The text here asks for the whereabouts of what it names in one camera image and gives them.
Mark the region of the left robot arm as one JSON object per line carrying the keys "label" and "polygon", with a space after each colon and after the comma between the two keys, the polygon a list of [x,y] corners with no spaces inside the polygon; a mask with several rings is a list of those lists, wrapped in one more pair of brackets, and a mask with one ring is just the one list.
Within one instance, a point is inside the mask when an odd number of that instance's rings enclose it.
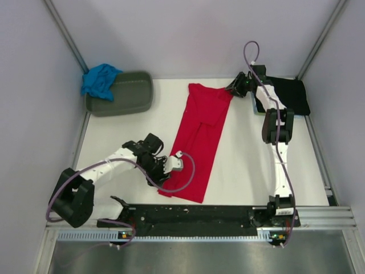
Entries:
{"label": "left robot arm", "polygon": [[154,134],[138,142],[124,143],[110,156],[83,170],[65,169],[50,198],[46,219],[66,221],[74,228],[86,221],[109,219],[116,226],[129,221],[124,202],[116,195],[95,198],[96,189],[134,168],[145,175],[150,186],[161,187],[180,161],[173,156],[161,156],[164,143]]}

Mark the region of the red t shirt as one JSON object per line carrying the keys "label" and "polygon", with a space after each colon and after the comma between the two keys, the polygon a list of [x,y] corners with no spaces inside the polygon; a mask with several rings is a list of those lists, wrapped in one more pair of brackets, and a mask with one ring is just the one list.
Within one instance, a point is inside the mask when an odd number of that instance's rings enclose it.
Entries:
{"label": "red t shirt", "polygon": [[187,188],[160,195],[202,203],[209,183],[217,147],[233,96],[224,88],[188,85],[188,99],[171,154],[182,151],[195,163],[195,173]]}

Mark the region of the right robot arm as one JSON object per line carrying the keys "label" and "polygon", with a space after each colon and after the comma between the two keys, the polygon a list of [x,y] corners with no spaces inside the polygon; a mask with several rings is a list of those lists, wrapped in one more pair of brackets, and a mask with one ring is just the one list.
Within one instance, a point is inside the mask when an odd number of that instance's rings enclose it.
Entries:
{"label": "right robot arm", "polygon": [[263,142],[270,148],[274,171],[274,191],[269,196],[266,219],[271,225],[281,225],[288,216],[295,214],[294,191],[287,168],[294,111],[280,101],[274,84],[266,76],[264,65],[250,64],[249,72],[247,74],[239,72],[225,90],[239,98],[252,92],[265,111],[261,136]]}

